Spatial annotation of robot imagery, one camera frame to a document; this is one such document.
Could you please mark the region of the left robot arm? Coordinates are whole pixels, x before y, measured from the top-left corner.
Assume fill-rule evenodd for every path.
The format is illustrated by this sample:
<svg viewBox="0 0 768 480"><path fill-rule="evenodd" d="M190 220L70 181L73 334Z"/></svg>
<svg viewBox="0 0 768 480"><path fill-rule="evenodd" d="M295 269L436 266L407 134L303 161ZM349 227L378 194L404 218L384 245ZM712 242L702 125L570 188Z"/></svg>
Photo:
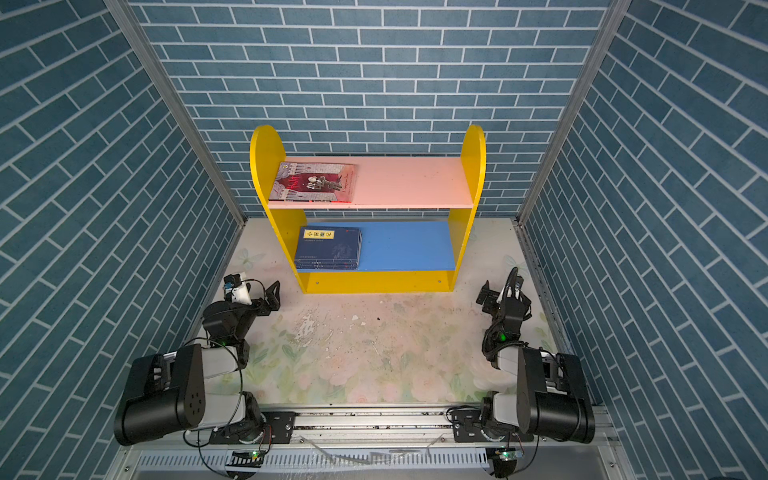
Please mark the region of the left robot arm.
<svg viewBox="0 0 768 480"><path fill-rule="evenodd" d="M250 279L224 278L224 298L203 311L204 335L169 353L133 361L113 432L123 446L176 432L208 431L211 444L260 442L268 433L255 395L245 389L254 320L280 309L280 283L253 298Z"/></svg>

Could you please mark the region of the illustrated red grey book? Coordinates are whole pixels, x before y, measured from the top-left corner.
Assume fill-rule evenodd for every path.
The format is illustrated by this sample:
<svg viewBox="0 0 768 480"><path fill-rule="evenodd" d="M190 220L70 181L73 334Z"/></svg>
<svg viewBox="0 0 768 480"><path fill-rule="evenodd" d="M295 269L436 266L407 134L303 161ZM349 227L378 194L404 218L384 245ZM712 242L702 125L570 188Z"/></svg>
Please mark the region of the illustrated red grey book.
<svg viewBox="0 0 768 480"><path fill-rule="evenodd" d="M352 164L283 162L269 200L282 202L350 203L357 168Z"/></svg>

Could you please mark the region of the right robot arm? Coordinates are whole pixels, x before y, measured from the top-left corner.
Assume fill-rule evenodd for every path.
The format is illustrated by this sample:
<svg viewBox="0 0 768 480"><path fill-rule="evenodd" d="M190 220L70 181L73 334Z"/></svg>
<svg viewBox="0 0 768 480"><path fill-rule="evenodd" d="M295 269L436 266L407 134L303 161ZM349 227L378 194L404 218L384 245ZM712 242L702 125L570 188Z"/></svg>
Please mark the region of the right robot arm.
<svg viewBox="0 0 768 480"><path fill-rule="evenodd" d="M534 348L521 339L531 317L531 300L518 286L501 292L484 284L476 302L491 316L481 352L491 366L513 375L514 394L491 392L483 399L480 428L496 440L534 435L588 444L596 423L585 376L577 356Z"/></svg>

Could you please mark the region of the blue book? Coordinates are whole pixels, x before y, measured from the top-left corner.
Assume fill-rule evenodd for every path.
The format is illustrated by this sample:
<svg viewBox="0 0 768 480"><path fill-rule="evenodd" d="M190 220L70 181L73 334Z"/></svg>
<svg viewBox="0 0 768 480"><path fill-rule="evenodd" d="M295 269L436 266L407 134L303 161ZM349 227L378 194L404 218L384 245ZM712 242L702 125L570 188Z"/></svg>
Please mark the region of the blue book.
<svg viewBox="0 0 768 480"><path fill-rule="evenodd" d="M362 231L359 228L302 227L294 263L298 269L356 270L361 245Z"/></svg>

